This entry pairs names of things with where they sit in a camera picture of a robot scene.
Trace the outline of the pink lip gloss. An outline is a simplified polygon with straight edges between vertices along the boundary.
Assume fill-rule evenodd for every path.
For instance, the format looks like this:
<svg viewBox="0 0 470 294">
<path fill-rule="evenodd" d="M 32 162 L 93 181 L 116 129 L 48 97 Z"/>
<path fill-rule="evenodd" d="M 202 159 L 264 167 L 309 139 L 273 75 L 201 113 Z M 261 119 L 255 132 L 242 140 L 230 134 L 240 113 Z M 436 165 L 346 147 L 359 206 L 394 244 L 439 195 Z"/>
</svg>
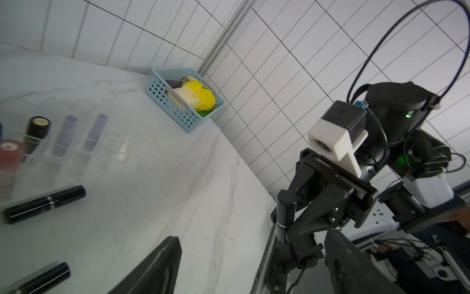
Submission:
<svg viewBox="0 0 470 294">
<path fill-rule="evenodd" d="M 11 196 L 24 152 L 18 140 L 1 140 L 1 200 Z"/>
</svg>

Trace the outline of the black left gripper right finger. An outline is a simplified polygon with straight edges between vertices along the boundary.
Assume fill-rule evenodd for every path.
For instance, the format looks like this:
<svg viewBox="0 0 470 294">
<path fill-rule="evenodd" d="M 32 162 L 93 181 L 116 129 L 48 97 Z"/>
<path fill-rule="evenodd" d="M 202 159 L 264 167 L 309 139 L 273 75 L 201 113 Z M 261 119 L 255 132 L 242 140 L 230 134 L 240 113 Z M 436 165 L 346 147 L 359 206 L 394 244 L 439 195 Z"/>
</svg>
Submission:
<svg viewBox="0 0 470 294">
<path fill-rule="evenodd" d="M 325 264 L 336 294 L 402 294 L 341 231 L 327 231 Z"/>
</svg>

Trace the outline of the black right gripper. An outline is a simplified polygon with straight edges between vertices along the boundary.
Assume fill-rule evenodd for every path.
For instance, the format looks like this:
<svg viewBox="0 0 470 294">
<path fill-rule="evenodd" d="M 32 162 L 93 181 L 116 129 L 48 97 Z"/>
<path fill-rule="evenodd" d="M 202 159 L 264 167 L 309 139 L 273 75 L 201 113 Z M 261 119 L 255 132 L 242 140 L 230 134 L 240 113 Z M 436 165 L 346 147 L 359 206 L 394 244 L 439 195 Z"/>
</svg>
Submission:
<svg viewBox="0 0 470 294">
<path fill-rule="evenodd" d="M 274 267 L 281 272 L 313 268 L 324 257 L 324 246 L 313 233 L 341 227 L 349 220 L 360 228 L 379 196 L 368 181 L 358 178 L 315 151 L 301 152 L 290 191 L 303 213 L 287 232 L 286 243 L 275 246 Z"/>
</svg>

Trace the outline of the lilac lip gloss tube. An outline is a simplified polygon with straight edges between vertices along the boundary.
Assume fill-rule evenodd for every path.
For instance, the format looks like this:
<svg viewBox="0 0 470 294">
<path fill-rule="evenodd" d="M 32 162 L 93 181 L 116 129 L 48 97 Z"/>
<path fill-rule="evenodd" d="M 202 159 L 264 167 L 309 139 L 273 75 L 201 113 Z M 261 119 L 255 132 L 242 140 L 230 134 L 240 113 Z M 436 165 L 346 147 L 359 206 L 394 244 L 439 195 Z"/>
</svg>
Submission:
<svg viewBox="0 0 470 294">
<path fill-rule="evenodd" d="M 61 129 L 56 137 L 51 155 L 57 158 L 63 158 L 71 143 L 77 129 L 78 118 L 73 115 L 67 115 L 63 121 Z"/>
</svg>

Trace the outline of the black gold-band lipstick top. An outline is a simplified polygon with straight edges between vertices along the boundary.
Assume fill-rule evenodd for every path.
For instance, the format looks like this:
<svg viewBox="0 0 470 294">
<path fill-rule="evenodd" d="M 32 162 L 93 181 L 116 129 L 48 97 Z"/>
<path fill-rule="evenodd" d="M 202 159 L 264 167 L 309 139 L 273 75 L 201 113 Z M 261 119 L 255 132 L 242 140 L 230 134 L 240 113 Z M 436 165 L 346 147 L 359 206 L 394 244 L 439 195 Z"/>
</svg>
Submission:
<svg viewBox="0 0 470 294">
<path fill-rule="evenodd" d="M 33 116 L 24 137 L 24 153 L 33 154 L 49 133 L 51 121 L 43 116 Z"/>
</svg>

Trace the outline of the black silver-band lipstick Shuzili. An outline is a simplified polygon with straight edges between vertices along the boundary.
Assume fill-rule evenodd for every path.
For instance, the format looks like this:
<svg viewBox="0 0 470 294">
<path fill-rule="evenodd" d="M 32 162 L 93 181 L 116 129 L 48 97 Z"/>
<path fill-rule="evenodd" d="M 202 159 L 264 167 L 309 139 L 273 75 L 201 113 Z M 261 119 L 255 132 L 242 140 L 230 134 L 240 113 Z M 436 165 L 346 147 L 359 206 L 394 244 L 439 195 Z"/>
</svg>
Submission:
<svg viewBox="0 0 470 294">
<path fill-rule="evenodd" d="M 281 190 L 277 197 L 276 224 L 277 239 L 281 244 L 286 243 L 287 231 L 294 224 L 297 198 L 293 191 Z"/>
</svg>

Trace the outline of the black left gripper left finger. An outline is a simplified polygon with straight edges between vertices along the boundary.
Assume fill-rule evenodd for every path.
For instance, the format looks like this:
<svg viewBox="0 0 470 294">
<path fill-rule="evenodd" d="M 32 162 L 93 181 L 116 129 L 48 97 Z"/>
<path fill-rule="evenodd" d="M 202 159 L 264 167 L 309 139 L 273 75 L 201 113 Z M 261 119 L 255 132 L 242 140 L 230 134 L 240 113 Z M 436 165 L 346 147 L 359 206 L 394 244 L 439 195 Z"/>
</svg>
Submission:
<svg viewBox="0 0 470 294">
<path fill-rule="evenodd" d="M 165 238 L 114 289 L 112 294 L 172 294 L 182 257 L 177 236 Z"/>
</svg>

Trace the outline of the lilac tube black cap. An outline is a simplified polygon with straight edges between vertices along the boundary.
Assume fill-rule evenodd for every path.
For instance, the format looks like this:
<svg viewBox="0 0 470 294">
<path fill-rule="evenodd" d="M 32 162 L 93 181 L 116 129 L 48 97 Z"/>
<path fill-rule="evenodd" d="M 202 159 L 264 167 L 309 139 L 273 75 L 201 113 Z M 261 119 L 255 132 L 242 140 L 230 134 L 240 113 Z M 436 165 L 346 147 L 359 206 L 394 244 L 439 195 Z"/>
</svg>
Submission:
<svg viewBox="0 0 470 294">
<path fill-rule="evenodd" d="M 93 152 L 97 144 L 99 143 L 100 137 L 102 136 L 109 116 L 104 113 L 100 113 L 96 116 L 94 124 L 90 128 L 87 138 L 82 145 L 82 150 L 86 152 Z"/>
</svg>

